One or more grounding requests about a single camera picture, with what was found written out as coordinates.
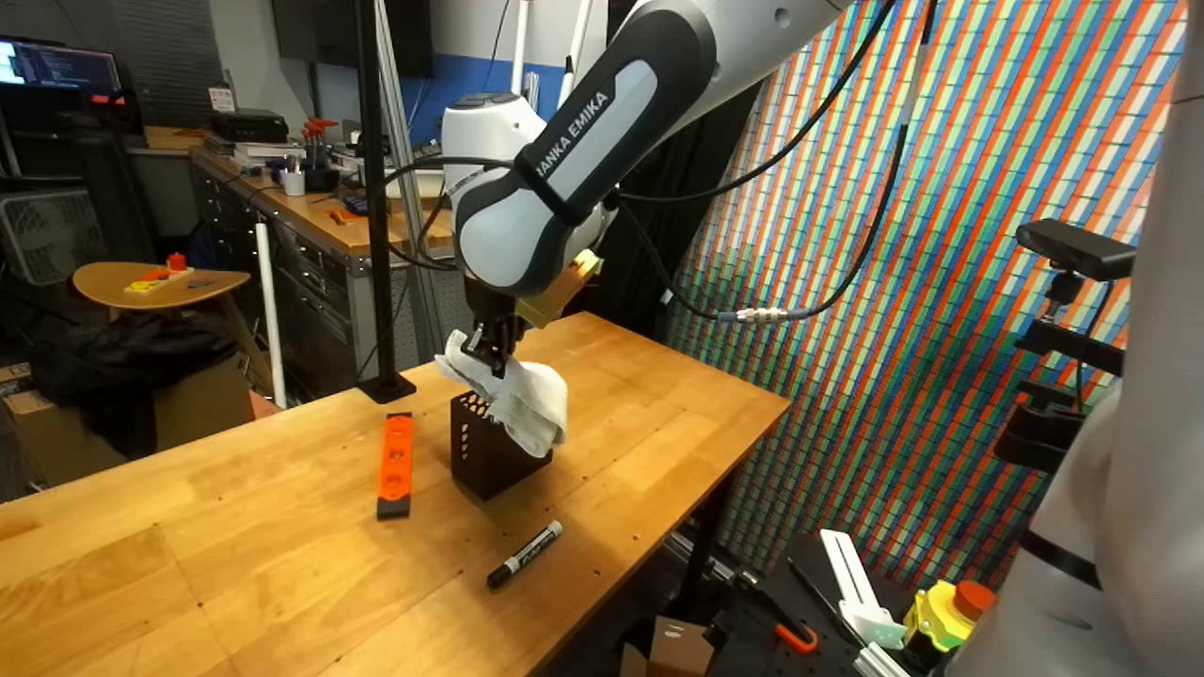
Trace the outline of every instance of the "equipment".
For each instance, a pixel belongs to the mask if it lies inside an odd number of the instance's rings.
[[[514,297],[573,259],[576,229],[668,130],[716,107],[821,32],[828,0],[643,0],[510,169],[461,179],[454,248],[479,332],[461,344],[502,377],[523,336]],[[1204,475],[1204,3],[1188,3],[1176,106],[1134,282],[1125,388],[1077,435],[1022,554],[947,674],[1201,674],[1195,476]]]

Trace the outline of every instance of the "yellow object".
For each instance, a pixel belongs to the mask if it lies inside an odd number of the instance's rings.
[[[905,609],[905,639],[914,630],[930,636],[935,650],[957,650],[972,639],[976,619],[957,609],[957,586],[947,577],[935,577],[930,590],[914,595],[914,606]]]

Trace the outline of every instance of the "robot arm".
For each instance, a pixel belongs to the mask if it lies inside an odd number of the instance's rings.
[[[613,183],[666,135],[794,55],[848,3],[643,0],[548,124],[507,107],[510,124],[498,135],[538,135],[514,150],[510,169],[471,175],[453,194],[454,254],[479,314],[466,354],[502,371],[523,336],[514,297],[544,289],[586,234],[599,234],[606,218],[594,208]]]

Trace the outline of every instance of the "wooden tabletop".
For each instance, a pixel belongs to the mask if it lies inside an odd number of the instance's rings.
[[[307,190],[307,194],[285,194],[266,175],[239,173],[227,155],[216,155],[207,145],[190,150],[190,160],[207,169],[212,175],[232,183],[247,199],[256,199],[266,209],[285,213],[295,225],[302,225],[307,236],[322,242],[347,259],[369,259],[369,218],[351,213],[347,203],[336,190]],[[389,209],[389,234],[395,244],[406,242],[406,209],[404,203],[390,203]],[[428,244],[438,254],[449,254],[453,248],[453,213],[438,213]]]
[[[599,314],[519,358],[569,443],[494,500],[453,480],[449,402],[361,392],[0,505],[2,674],[528,674],[716,488],[785,402]],[[389,408],[419,422],[414,515],[376,524]],[[507,586],[490,569],[563,524]]]
[[[160,310],[160,308],[188,308],[216,300],[253,275],[246,272],[174,272],[164,275],[160,264],[129,264],[129,259],[99,259],[74,265],[74,289],[105,308],[134,308],[134,310]]]

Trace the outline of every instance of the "white pipe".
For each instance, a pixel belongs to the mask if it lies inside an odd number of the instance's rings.
[[[558,106],[563,106],[563,97],[573,89],[579,42],[586,37],[591,8],[594,8],[594,0],[579,0],[579,8],[576,8],[576,25],[573,25],[569,51],[563,51],[563,79],[559,79],[559,102]]]
[[[285,359],[278,344],[278,314],[275,314],[275,275],[271,275],[271,236],[266,220],[256,220],[256,259],[261,259],[261,292],[262,292],[262,320],[266,320],[266,363],[271,363],[271,402],[278,408],[291,406],[285,399]]]
[[[523,95],[528,16],[530,16],[530,0],[519,0],[510,95]]]

